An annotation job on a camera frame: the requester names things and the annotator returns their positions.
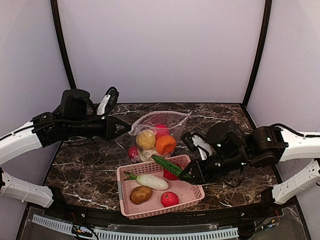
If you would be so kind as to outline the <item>red ball fruit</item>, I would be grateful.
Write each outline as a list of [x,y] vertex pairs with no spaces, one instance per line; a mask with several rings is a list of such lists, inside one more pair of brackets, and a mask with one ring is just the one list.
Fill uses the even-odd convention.
[[129,157],[130,161],[133,163],[139,162],[139,160],[140,160],[138,148],[135,145],[131,146],[128,149],[127,155]]

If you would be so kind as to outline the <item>pale green cabbage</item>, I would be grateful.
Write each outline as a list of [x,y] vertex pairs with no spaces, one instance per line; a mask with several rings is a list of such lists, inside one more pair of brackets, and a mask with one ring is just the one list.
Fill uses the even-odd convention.
[[153,160],[152,155],[163,157],[163,155],[161,155],[155,147],[147,150],[138,147],[137,150],[138,150],[138,156],[139,156],[140,162],[152,161]]

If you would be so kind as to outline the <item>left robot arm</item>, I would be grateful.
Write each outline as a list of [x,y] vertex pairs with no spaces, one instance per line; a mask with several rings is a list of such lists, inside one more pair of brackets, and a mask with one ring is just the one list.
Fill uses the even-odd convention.
[[[44,112],[20,128],[0,138],[0,163],[5,164],[25,153],[46,148],[71,137],[114,140],[129,132],[130,124],[110,116],[116,106],[119,92],[112,86],[95,106],[90,93],[82,89],[65,90],[61,102],[53,112]],[[0,171],[0,195],[44,208],[65,202],[56,187],[29,183]]]

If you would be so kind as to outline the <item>orange fruit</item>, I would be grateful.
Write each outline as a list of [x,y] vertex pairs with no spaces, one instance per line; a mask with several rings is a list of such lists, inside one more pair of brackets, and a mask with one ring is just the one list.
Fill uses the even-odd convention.
[[159,137],[155,142],[155,148],[161,155],[171,153],[177,146],[177,141],[172,135]]

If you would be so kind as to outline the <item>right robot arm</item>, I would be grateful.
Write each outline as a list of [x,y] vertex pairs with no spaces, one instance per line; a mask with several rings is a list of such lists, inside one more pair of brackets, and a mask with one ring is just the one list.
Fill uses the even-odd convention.
[[320,180],[320,135],[316,132],[297,132],[275,123],[245,134],[235,122],[226,121],[211,126],[200,140],[195,140],[194,135],[186,140],[201,155],[178,176],[190,184],[208,184],[245,166],[257,169],[293,159],[309,159],[310,163],[294,176],[261,193],[263,204],[282,205]]

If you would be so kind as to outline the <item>yellow fruit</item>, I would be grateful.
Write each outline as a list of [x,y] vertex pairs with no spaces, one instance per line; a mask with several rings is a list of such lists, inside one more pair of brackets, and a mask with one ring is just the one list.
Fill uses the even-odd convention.
[[152,149],[156,144],[155,133],[150,129],[143,130],[136,136],[136,144],[144,150]]

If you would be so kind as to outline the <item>green cucumber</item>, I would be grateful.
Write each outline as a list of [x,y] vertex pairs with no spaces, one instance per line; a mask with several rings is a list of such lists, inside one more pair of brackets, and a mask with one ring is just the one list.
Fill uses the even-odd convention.
[[171,174],[176,177],[181,178],[192,178],[192,176],[188,173],[182,175],[183,169],[180,166],[175,165],[173,162],[168,161],[162,156],[153,154],[151,158],[160,166],[162,166],[165,170],[169,171]]

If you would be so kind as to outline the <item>clear zip top bag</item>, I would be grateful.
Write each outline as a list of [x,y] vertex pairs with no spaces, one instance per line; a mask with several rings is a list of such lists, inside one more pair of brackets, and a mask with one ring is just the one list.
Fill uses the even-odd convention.
[[132,141],[126,153],[127,162],[149,162],[152,155],[170,157],[178,145],[190,115],[163,110],[139,118],[128,132]]

